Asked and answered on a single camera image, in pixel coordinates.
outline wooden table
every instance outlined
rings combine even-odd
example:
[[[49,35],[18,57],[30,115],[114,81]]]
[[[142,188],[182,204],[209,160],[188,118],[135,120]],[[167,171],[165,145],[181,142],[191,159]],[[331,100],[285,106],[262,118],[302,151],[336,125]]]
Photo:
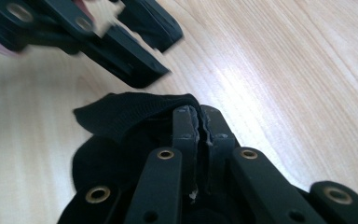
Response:
[[[328,179],[358,192],[358,1],[159,2],[186,38],[156,53],[172,73],[150,88],[57,49],[0,55],[0,223],[58,220],[75,194],[72,156],[90,137],[72,110],[108,92],[190,92],[295,186]],[[100,32],[119,10],[89,6]]]

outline light wood surface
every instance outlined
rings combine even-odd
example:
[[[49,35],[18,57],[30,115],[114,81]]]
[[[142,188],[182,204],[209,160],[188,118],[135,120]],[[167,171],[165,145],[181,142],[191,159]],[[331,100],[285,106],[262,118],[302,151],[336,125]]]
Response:
[[[358,0],[159,2],[186,39],[158,55],[172,73],[145,90],[57,49],[0,55],[0,223],[58,220],[75,193],[72,156],[90,137],[72,110],[108,92],[190,92],[292,184],[358,192]],[[89,6],[100,29],[119,8]]]

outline hole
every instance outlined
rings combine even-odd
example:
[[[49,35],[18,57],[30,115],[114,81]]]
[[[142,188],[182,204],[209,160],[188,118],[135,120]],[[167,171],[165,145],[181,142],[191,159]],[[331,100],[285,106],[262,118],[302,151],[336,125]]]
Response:
[[[302,212],[298,211],[298,210],[292,210],[289,212],[289,217],[296,222],[305,222],[305,217],[304,214],[302,214]]]
[[[242,155],[245,159],[249,159],[249,160],[254,160],[254,159],[257,158],[257,153],[255,153],[254,151],[249,150],[249,149],[243,150],[243,151],[241,152],[241,155]]]
[[[341,204],[353,203],[351,195],[349,195],[344,190],[335,187],[326,187],[324,189],[324,195],[326,195],[327,198],[329,198],[331,201],[335,203],[341,203]]]
[[[157,221],[158,214],[154,211],[149,211],[144,214],[144,221],[147,223],[152,223]]]
[[[158,157],[162,160],[169,160],[174,156],[174,153],[170,150],[162,150],[158,153]]]
[[[31,22],[34,20],[32,14],[27,11],[24,7],[10,3],[7,5],[7,11],[10,12],[13,16],[17,17],[19,20],[24,22]]]
[[[98,186],[92,188],[86,194],[88,203],[102,203],[110,196],[110,189],[107,186]]]
[[[94,29],[92,24],[82,17],[76,18],[76,24],[86,32],[91,32]]]

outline black fabric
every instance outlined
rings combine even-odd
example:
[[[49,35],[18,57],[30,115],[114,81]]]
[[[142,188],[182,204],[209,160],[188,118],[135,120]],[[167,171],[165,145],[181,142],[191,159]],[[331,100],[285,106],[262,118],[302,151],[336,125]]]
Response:
[[[146,119],[165,115],[181,105],[200,107],[191,94],[153,95],[139,92],[110,93],[103,99],[76,109],[77,122],[96,135],[121,143],[126,135]]]
[[[77,191],[93,183],[113,182],[120,189],[136,186],[150,151],[172,145],[172,112],[200,105],[190,94],[108,94],[100,101],[75,110],[76,119],[94,135],[73,158],[73,179]],[[225,199],[200,196],[190,203],[184,195],[182,223],[231,223],[218,212]],[[67,207],[64,214],[73,214]]]

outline black plastic part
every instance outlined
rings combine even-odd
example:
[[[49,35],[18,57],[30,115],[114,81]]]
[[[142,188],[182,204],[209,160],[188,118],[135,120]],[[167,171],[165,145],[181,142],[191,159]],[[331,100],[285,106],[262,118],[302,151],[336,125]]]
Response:
[[[309,200],[329,223],[358,223],[358,194],[343,185],[331,181],[315,183]]]
[[[183,37],[176,20],[155,0],[122,0],[125,7],[117,16],[153,49],[167,50]]]
[[[93,21],[71,0],[36,0],[35,3],[74,37],[83,39],[95,35]]]
[[[181,171],[182,153],[179,150],[171,147],[153,150],[146,161],[124,223],[180,223]]]
[[[172,116],[172,147],[182,152],[182,192],[190,194],[197,190],[196,164],[199,135],[199,120],[196,109],[186,105],[176,108]]]
[[[128,24],[142,20],[143,28],[133,28],[152,48],[165,50],[183,36],[179,25],[155,1],[126,3],[126,11],[134,9],[143,16],[130,18],[123,16],[124,12],[121,18]],[[134,88],[145,88],[169,72],[118,25],[110,27],[102,38],[92,30],[92,20],[70,0],[0,0],[0,43],[7,49],[22,51],[28,45],[41,45],[58,47],[68,54],[83,51]]]
[[[204,131],[208,135],[209,169],[207,191],[218,193],[225,188],[227,160],[231,156],[232,149],[239,145],[236,142],[234,133],[229,129],[222,113],[218,109],[202,105],[201,112]]]
[[[230,169],[256,223],[325,223],[259,150],[234,149]]]
[[[107,189],[108,192],[103,192],[96,189],[93,194],[91,190],[95,188]],[[89,197],[98,198],[108,194],[105,200],[88,201]],[[90,185],[77,192],[74,199],[66,206],[63,211],[59,224],[72,224],[72,223],[107,223],[113,220],[116,215],[117,204],[121,197],[120,189],[113,183],[98,183]]]
[[[144,88],[169,72],[118,25],[111,26],[99,44],[86,43],[81,50],[134,88]]]

